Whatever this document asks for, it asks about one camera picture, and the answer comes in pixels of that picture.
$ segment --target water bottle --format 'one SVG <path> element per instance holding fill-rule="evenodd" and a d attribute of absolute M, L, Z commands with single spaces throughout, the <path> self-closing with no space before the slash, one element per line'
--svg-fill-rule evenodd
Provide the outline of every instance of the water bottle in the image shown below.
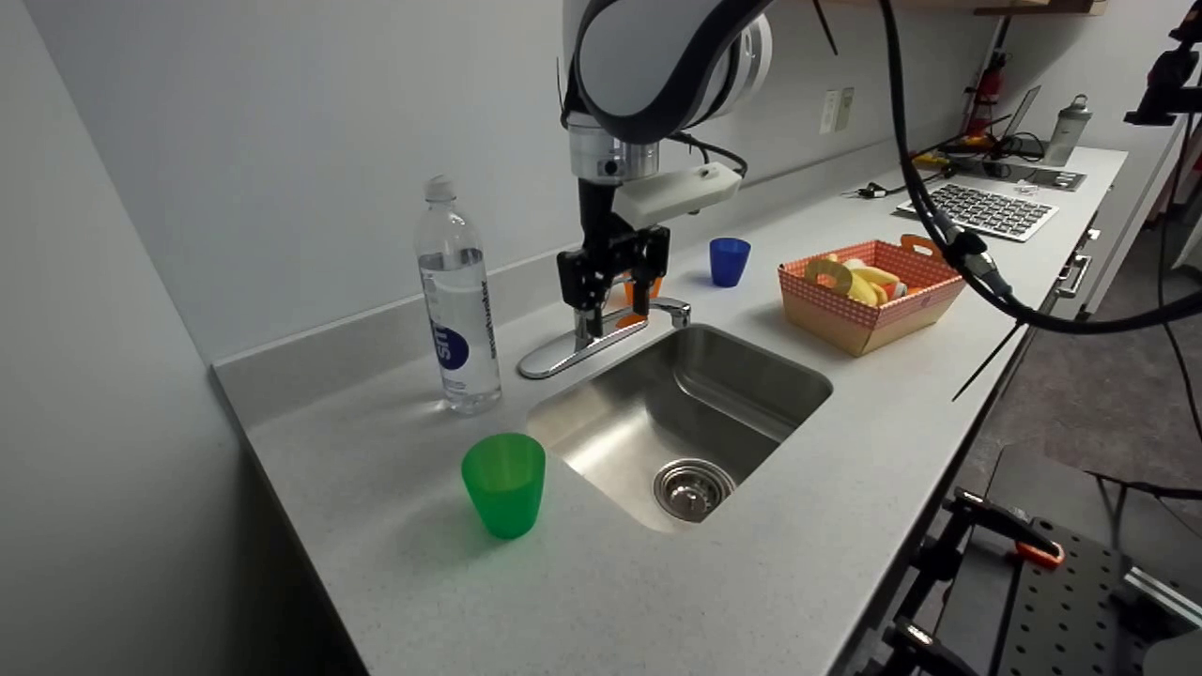
<path fill-rule="evenodd" d="M 446 409 L 474 411 L 491 406 L 501 399 L 501 368 L 484 252 L 479 227 L 454 209 L 454 189 L 445 176 L 426 185 L 417 267 Z"/>
<path fill-rule="evenodd" d="M 1091 111 L 1085 92 L 1077 92 L 1066 110 L 1061 110 L 1045 165 L 1062 165 L 1075 152 L 1091 116 L 1093 111 Z"/>

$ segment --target sink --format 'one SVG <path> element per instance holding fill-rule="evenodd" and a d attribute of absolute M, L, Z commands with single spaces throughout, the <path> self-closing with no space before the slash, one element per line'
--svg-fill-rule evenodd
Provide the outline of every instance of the sink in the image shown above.
<path fill-rule="evenodd" d="M 537 406 L 526 433 L 636 522 L 679 534 L 827 399 L 827 375 L 694 321 Z"/>

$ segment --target orange basket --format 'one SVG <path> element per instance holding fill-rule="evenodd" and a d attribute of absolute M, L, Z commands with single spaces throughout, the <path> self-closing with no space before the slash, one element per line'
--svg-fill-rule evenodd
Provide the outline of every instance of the orange basket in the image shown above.
<path fill-rule="evenodd" d="M 879 306 L 856 303 L 845 294 L 835 294 L 807 277 L 810 259 L 863 259 L 906 281 L 906 298 Z M 938 321 L 952 301 L 964 290 L 956 267 L 942 262 L 938 249 L 928 235 L 906 232 L 903 245 L 859 240 L 807 259 L 783 262 L 783 298 L 784 316 L 810 334 L 842 345 L 845 354 L 873 354 L 912 331 Z"/>

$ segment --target drain strainer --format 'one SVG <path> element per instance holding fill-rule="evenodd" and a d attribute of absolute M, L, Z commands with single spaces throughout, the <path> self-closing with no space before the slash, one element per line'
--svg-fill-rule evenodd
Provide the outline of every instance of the drain strainer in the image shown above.
<path fill-rule="evenodd" d="M 671 517 L 703 522 L 738 487 L 738 479 L 703 459 L 679 459 L 659 468 L 653 497 Z"/>

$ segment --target white countertop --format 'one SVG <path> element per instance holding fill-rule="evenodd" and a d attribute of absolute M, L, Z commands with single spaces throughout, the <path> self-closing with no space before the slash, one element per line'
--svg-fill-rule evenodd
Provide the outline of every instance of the white countertop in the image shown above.
<path fill-rule="evenodd" d="M 1077 191 L 1000 189 L 1055 201 L 1031 245 L 987 240 L 1018 298 L 1040 303 L 1117 181 L 1123 152 L 1077 149 Z M 653 534 L 564 462 L 547 462 L 529 537 L 482 534 L 461 449 L 524 426 L 555 390 L 665 334 L 653 331 L 547 381 L 516 360 L 571 321 L 544 306 L 501 326 L 502 406 L 437 409 L 437 368 L 381 370 L 247 426 L 318 582 L 371 671 L 827 671 L 987 400 L 1016 345 L 959 400 L 952 395 L 1012 331 L 972 290 L 931 331 L 845 356 L 783 316 L 779 262 L 853 240 L 916 232 L 894 200 L 853 191 L 759 217 L 753 267 L 713 290 L 707 252 L 671 252 L 669 298 L 757 345 L 829 375 L 827 406 L 792 433 L 723 509 L 689 534 Z"/>

